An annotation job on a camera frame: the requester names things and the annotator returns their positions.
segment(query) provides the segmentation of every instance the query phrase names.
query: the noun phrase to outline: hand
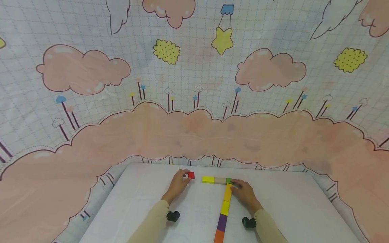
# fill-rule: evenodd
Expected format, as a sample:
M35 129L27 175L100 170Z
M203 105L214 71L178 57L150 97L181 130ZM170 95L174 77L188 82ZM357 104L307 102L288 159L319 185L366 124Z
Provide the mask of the hand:
M248 209L255 213L260 209L263 209L262 205L255 197L254 190L245 181L242 180L231 180L232 183L237 184L240 188L231 187L232 194L238 198L240 202L242 202Z
M173 200L178 197L186 188L186 185L191 181L190 178L182 180L183 176L191 172L190 170L178 170L173 176L172 182L170 183L169 189L162 196L162 200L165 200L170 205Z

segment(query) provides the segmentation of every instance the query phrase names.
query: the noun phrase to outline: white table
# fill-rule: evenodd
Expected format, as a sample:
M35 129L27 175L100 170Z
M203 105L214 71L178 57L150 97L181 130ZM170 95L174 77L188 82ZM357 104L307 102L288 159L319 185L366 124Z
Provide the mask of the white table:
M179 211L181 216L176 223L168 222L160 242L213 243L225 186L202 183L202 176L249 182L289 243L358 242L306 173L131 163L80 243L126 243L178 169L194 171L196 179L171 205L171 210ZM258 242L255 231L244 229L243 217L250 218L250 214L232 196L225 243Z

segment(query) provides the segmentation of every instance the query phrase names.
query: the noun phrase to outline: yellow block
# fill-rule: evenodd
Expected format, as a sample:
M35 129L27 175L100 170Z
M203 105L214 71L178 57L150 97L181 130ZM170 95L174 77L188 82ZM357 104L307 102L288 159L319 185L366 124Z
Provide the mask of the yellow block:
M203 177L203 183L215 184L215 177Z
M221 214L224 214L225 216L228 216L228 210L230 209L230 202L224 201L221 205Z
M226 190L224 191L224 199L223 199L224 201L231 202L232 186L233 186L232 184L226 185Z

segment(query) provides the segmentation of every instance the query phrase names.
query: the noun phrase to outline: grid pattern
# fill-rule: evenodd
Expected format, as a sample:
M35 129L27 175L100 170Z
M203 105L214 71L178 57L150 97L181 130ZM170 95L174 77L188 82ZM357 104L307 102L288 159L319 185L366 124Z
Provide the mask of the grid pattern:
M234 4L234 46L220 56L211 42L222 18L223 4ZM363 1L335 30L309 40L326 4L322 0L197 0L194 14L184 19L179 29L173 29L165 18L147 13L141 0L132 0L127 23L112 36L110 13L103 0L0 0L0 37L7 43L6 48L0 49L0 142L14 159L41 147L56 148L65 139L52 126L55 118L65 121L63 128L69 138L76 133L61 104L55 102L59 94L67 98L66 105L75 108L82 127L132 109L128 94L135 92L135 102L140 101L136 78L146 85L147 100L167 108L165 89L170 88L175 97L174 109L186 112L193 110L192 96L201 86L200 107L222 118L223 103L233 103L238 87L237 64L255 50L269 48L273 55L285 52L295 61L304 62L306 76L287 87L272 87L264 92L241 86L237 113L281 115L286 100L296 102L307 87L308 97L300 108L315 116L323 97L330 94L333 99L325 116L343 121L360 99L367 98L368 105L361 107L351 123L379 145L389 137L389 34L372 38L369 29L357 22L366 4ZM229 28L228 16L220 26ZM153 55L157 39L170 40L180 47L176 65L168 65ZM131 75L119 86L106 86L91 96L71 90L52 92L44 87L36 66L42 64L43 53L54 44L70 45L84 53L96 49L109 58L122 58L131 66ZM366 63L353 73L337 70L333 64L346 47L368 54ZM382 147L389 147L389 142ZM12 161L3 150L0 156ZM0 163L0 171L7 164Z

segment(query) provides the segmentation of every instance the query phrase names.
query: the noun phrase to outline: wall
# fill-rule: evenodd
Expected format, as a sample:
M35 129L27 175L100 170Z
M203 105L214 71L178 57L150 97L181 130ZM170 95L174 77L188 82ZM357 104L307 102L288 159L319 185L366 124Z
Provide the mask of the wall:
M387 1L0 6L6 242L78 242L131 162L310 173L389 240Z

